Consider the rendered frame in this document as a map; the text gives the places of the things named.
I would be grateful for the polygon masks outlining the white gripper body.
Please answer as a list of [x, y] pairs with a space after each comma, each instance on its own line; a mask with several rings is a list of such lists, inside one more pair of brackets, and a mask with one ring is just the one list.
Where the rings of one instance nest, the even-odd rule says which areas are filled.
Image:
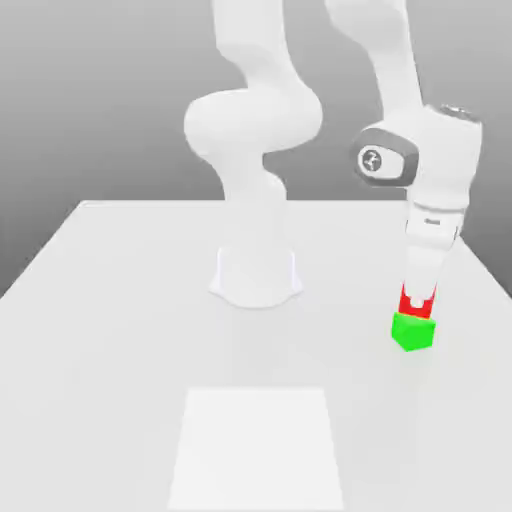
[[406, 287], [435, 287], [449, 248], [408, 244], [406, 246]]

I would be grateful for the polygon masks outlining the small green cube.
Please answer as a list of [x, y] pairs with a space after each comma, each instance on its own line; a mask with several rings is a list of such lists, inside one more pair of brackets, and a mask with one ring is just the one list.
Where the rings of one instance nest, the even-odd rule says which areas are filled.
[[406, 352], [425, 349], [433, 344], [436, 322], [396, 312], [391, 336]]

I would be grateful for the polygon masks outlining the small red cube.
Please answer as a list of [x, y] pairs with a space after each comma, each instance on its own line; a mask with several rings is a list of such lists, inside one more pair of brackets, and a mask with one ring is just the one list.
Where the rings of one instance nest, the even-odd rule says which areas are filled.
[[405, 285], [402, 285], [398, 312], [421, 319], [429, 319], [431, 317], [435, 295], [436, 291], [433, 291], [432, 295], [428, 299], [425, 299], [421, 306], [414, 306], [411, 297], [406, 293]]

